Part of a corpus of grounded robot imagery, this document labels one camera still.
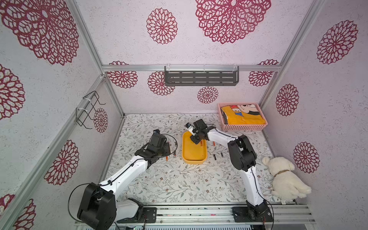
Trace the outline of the yellow plastic storage tray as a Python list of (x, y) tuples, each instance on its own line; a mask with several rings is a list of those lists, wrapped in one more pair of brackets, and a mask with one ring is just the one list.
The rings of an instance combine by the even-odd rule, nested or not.
[(208, 157), (207, 143), (202, 140), (195, 144), (190, 137), (192, 134), (187, 131), (182, 139), (182, 158), (187, 164), (202, 164)]

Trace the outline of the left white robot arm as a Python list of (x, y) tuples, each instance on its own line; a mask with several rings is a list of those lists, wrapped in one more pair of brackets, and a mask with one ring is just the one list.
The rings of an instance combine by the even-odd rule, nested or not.
[(96, 184), (85, 183), (81, 202), (74, 221), (84, 223), (94, 230), (108, 230), (113, 224), (145, 222), (144, 205), (129, 198), (117, 198), (128, 185), (149, 169), (159, 159), (172, 154), (168, 135), (154, 130), (148, 143), (138, 149), (131, 160), (108, 179)]

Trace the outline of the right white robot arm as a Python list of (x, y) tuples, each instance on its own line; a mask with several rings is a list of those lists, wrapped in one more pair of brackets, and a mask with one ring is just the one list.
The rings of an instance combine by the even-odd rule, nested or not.
[(215, 126), (208, 126), (202, 119), (193, 124), (185, 124), (185, 128), (192, 134), (190, 139), (195, 144), (207, 140), (227, 147), (231, 163), (235, 169), (240, 171), (245, 185), (248, 217), (256, 219), (268, 212), (267, 201), (261, 195), (256, 178), (257, 154), (248, 137), (245, 135), (231, 136), (217, 130)]

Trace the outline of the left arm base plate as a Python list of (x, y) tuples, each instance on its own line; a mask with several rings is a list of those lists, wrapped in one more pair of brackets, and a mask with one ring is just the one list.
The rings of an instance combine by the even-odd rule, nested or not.
[(157, 218), (157, 208), (143, 207), (138, 210), (137, 214), (132, 218), (118, 220), (118, 224), (127, 223), (155, 223)]

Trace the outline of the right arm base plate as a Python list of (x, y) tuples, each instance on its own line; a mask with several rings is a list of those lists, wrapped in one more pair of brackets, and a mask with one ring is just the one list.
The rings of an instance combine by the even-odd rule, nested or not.
[(240, 222), (273, 222), (274, 218), (272, 215), (272, 211), (270, 208), (261, 204), (258, 206), (249, 207), (232, 207), (232, 215), (234, 221), (237, 223)]

